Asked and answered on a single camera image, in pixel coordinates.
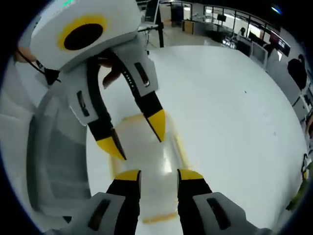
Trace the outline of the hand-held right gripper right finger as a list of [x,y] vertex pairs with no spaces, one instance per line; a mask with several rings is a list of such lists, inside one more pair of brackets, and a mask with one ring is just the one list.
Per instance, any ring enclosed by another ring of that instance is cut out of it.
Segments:
[[178,213],[185,235],[246,235],[244,210],[213,192],[196,171],[178,169]]

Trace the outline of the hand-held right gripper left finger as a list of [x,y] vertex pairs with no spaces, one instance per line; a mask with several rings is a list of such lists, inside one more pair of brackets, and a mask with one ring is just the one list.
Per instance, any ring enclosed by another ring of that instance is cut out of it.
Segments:
[[134,235],[140,214],[141,170],[118,174],[105,193],[96,195],[88,228],[97,235]]

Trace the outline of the person's left hand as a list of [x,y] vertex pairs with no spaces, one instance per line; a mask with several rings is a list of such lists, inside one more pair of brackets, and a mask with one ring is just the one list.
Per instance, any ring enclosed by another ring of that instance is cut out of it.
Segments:
[[111,69],[102,81],[103,88],[106,89],[112,82],[120,77],[122,71],[118,63],[111,58],[100,58],[99,65]]

